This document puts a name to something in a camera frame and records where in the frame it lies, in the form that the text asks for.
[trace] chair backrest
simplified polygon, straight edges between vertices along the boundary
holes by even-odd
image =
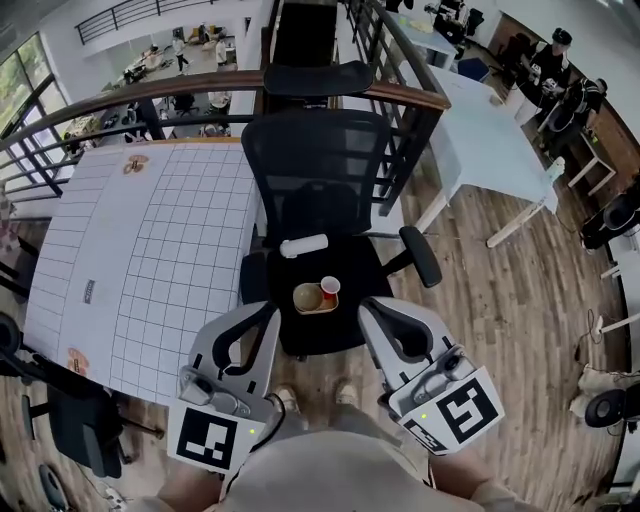
[[[356,110],[300,110],[251,122],[242,145],[267,213],[265,245],[371,228],[376,174],[391,128]]]

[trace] white desk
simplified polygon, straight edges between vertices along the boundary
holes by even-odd
[[[407,85],[417,79],[406,64],[400,67]],[[541,203],[555,213],[558,197],[524,133],[504,106],[494,106],[491,87],[431,66],[451,108],[431,136],[442,190],[416,227],[424,231],[462,185],[495,190]]]
[[[125,174],[132,155],[149,160]],[[196,333],[237,305],[257,203],[238,143],[86,152],[40,251],[25,343],[167,404]]]
[[[409,38],[409,41],[416,46],[421,46],[444,55],[442,68],[447,70],[451,69],[457,50],[440,32],[434,29],[433,32],[427,34],[409,25],[409,23],[413,21],[413,18],[395,12],[388,12],[387,14],[398,24],[400,30]]]
[[[616,171],[608,163],[610,161],[609,156],[604,151],[604,148],[602,147],[602,144],[600,142],[594,143],[593,141],[589,140],[589,138],[584,133],[580,133],[580,137],[581,137],[580,140],[584,143],[584,145],[587,147],[589,151],[590,159],[584,165],[582,170],[578,174],[576,174],[575,178],[573,178],[569,182],[569,187],[570,188],[573,187],[576,183],[578,183],[579,180],[584,178],[584,176],[597,165],[602,165],[605,171],[607,171],[607,175],[604,178],[602,178],[602,180],[589,191],[588,196],[591,197],[598,190],[604,187],[604,185],[616,175]]]

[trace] shoe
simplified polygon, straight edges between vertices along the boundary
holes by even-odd
[[[291,386],[286,384],[280,385],[275,389],[275,394],[280,397],[284,404],[284,410],[287,412],[296,412],[300,414],[300,407],[298,407],[298,398],[296,392]]]
[[[335,400],[338,405],[358,407],[358,392],[350,379],[344,379],[338,383]]]

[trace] chair headrest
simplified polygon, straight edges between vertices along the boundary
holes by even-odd
[[[356,94],[369,89],[372,83],[371,68],[355,60],[321,68],[269,64],[264,74],[264,88],[269,94],[295,98]]]

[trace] window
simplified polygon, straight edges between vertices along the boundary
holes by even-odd
[[[22,71],[18,55],[14,53],[0,65],[0,132],[30,94],[31,86]]]
[[[40,36],[35,34],[0,64],[0,137],[21,130],[65,106],[66,102],[51,73]],[[55,129],[46,129],[25,138],[24,147],[28,151],[34,151],[60,142],[61,130],[66,129],[68,124],[66,122]],[[0,155],[0,164],[22,155],[23,147],[13,144]],[[34,155],[32,160],[44,167],[65,159],[65,152],[61,148],[54,148]],[[28,173],[34,168],[32,160],[25,158],[0,169],[0,177],[3,178],[21,172],[27,173],[24,177],[11,180],[7,184],[7,190],[43,181],[39,173]],[[52,178],[56,177],[57,170],[46,172]]]
[[[18,54],[31,86],[35,89],[51,74],[40,36],[38,34],[31,36],[31,39],[18,49]]]

